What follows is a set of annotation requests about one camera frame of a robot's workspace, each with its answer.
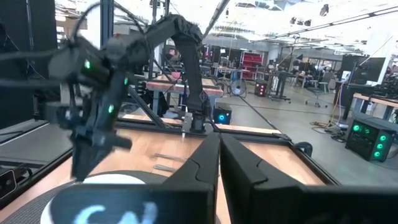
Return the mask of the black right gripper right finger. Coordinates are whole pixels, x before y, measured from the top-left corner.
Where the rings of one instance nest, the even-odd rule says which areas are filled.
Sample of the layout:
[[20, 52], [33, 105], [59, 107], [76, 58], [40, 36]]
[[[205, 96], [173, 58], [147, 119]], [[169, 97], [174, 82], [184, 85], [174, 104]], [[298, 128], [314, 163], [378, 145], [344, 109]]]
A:
[[283, 173], [238, 140], [222, 134], [221, 175], [231, 199], [293, 199], [301, 183]]

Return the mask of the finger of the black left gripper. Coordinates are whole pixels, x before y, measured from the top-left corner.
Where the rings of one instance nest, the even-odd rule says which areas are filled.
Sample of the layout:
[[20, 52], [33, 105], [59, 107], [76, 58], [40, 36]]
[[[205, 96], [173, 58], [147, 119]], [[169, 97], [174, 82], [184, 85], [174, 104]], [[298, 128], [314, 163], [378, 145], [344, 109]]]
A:
[[112, 147], [97, 148], [90, 158], [90, 171], [92, 171], [99, 163], [101, 163], [111, 152]]
[[87, 145], [74, 145], [72, 153], [72, 177], [83, 182], [91, 171], [91, 148]]

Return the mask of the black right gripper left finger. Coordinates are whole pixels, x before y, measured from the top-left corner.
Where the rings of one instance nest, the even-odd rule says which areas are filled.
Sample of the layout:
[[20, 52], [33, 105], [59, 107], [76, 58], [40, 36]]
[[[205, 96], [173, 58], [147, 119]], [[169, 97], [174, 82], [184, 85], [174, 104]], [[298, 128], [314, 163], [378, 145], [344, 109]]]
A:
[[186, 162], [163, 184], [200, 185], [214, 190], [218, 184], [220, 135], [211, 133], [202, 141]]

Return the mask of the white round bowl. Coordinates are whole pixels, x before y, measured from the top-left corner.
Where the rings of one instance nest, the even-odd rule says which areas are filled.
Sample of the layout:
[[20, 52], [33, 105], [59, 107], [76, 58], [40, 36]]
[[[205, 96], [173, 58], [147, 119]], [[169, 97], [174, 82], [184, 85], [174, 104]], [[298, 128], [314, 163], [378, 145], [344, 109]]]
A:
[[[86, 178], [83, 184], [145, 184], [144, 181], [126, 174], [98, 174]], [[52, 199], [46, 204], [40, 217], [40, 224], [53, 224], [50, 215]]]

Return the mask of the blue-lit computer tower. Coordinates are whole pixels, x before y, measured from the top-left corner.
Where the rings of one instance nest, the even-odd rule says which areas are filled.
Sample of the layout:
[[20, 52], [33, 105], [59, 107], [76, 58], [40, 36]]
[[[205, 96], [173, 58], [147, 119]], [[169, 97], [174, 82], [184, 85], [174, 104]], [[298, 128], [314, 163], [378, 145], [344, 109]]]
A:
[[231, 123], [232, 109], [229, 104], [217, 102], [213, 109], [213, 119], [216, 124], [227, 124]]

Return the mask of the black floor fan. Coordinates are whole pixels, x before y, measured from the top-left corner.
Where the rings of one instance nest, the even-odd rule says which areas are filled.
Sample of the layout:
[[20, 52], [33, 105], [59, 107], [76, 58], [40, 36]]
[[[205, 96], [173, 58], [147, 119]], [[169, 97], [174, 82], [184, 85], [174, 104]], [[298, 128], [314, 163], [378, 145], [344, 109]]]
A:
[[229, 85], [229, 94], [233, 96], [245, 96], [247, 93], [247, 85], [245, 80], [234, 80]]

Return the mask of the red-lit black box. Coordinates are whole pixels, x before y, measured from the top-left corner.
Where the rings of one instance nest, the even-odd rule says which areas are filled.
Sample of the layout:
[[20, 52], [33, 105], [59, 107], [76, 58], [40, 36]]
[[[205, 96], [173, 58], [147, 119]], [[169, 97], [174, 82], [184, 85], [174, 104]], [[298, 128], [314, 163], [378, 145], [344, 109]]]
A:
[[269, 82], [267, 80], [257, 79], [255, 81], [254, 94], [256, 96], [266, 96], [268, 85]]

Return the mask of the wooden workbench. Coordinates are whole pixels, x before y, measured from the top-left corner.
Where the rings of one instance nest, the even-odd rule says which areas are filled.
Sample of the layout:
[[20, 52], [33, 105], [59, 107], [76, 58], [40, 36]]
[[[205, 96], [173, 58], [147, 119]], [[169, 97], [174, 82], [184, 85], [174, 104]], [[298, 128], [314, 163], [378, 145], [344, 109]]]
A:
[[160, 92], [172, 92], [187, 94], [184, 105], [188, 112], [210, 115], [215, 99], [223, 95], [221, 88], [216, 86], [211, 80], [203, 79], [199, 73], [187, 73], [183, 74], [182, 77], [186, 81], [186, 85], [176, 80], [170, 81], [166, 75], [161, 75], [147, 82], [147, 89], [154, 92], [153, 112], [157, 113], [159, 110]]

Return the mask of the black standing table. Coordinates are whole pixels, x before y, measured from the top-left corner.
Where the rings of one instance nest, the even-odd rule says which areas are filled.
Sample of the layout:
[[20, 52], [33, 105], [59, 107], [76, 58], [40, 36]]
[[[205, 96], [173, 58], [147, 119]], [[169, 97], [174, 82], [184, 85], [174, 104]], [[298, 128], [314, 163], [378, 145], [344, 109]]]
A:
[[275, 74], [276, 74], [276, 78], [277, 78], [276, 91], [275, 91], [275, 94], [270, 95], [269, 98], [272, 101], [282, 100], [282, 101], [287, 101], [288, 103], [291, 103], [291, 99], [284, 96], [285, 84], [287, 81], [287, 77], [290, 76], [290, 73], [285, 72], [285, 71], [276, 71]]

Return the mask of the red tool cabinet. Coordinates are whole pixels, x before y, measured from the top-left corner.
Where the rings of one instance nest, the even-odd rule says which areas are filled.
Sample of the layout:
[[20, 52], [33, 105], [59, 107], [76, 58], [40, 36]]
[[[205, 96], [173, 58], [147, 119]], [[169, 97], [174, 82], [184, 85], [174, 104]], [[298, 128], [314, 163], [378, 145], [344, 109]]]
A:
[[262, 53], [244, 51], [241, 54], [240, 67], [243, 70], [242, 78], [245, 80], [254, 80], [256, 77], [257, 68], [263, 63]]

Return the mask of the grey office chair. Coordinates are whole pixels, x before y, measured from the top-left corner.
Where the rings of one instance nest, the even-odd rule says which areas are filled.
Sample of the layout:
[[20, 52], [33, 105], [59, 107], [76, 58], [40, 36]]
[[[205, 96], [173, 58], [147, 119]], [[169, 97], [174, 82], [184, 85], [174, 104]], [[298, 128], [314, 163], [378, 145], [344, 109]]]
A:
[[311, 92], [315, 97], [307, 99], [305, 101], [305, 104], [306, 105], [312, 104], [313, 106], [320, 108], [321, 103], [319, 96], [329, 93], [330, 91], [329, 84], [332, 78], [333, 78], [333, 73], [326, 72], [321, 80], [311, 80], [313, 86], [306, 87], [306, 90]]

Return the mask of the black side panel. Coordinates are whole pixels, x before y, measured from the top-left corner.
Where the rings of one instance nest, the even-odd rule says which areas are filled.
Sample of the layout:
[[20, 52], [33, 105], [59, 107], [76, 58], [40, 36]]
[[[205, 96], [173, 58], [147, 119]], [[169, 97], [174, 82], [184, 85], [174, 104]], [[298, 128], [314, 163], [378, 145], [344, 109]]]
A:
[[[40, 52], [58, 47], [55, 0], [0, 0], [0, 54]], [[0, 61], [0, 79], [48, 79], [49, 58]], [[34, 117], [34, 97], [40, 102], [60, 98], [59, 87], [40, 90], [0, 86], [0, 129]]]

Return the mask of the green-lit black computer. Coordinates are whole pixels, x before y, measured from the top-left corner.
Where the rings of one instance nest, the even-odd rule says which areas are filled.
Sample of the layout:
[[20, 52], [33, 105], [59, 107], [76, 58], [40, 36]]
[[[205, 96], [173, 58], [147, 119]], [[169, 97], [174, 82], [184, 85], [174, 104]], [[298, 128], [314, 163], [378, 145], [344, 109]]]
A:
[[345, 148], [366, 161], [384, 162], [397, 135], [396, 124], [379, 118], [355, 118]]

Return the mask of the wooden top desk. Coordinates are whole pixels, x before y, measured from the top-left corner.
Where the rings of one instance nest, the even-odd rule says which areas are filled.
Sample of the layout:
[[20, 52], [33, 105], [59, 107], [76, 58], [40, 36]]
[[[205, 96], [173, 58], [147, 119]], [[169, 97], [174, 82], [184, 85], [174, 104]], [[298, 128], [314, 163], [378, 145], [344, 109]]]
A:
[[373, 87], [369, 85], [342, 85], [341, 90], [346, 93], [342, 120], [346, 121], [350, 111], [366, 113], [371, 103], [386, 106], [383, 119], [389, 120], [393, 110], [398, 110], [398, 99], [372, 95]]

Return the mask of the black monitor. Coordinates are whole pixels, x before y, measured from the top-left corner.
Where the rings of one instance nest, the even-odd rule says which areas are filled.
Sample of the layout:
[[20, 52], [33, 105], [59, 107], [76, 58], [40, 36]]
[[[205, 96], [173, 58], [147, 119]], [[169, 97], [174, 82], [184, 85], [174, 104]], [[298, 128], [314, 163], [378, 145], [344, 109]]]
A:
[[359, 85], [378, 82], [385, 61], [385, 57], [344, 55], [338, 77]]

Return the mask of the black frame hook knob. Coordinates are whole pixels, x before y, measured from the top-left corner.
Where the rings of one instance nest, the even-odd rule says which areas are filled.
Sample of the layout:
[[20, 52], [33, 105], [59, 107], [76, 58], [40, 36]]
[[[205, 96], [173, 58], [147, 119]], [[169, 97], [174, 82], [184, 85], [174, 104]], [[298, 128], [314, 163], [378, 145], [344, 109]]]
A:
[[303, 151], [309, 157], [312, 156], [313, 146], [309, 142], [298, 142], [294, 144], [294, 148]]

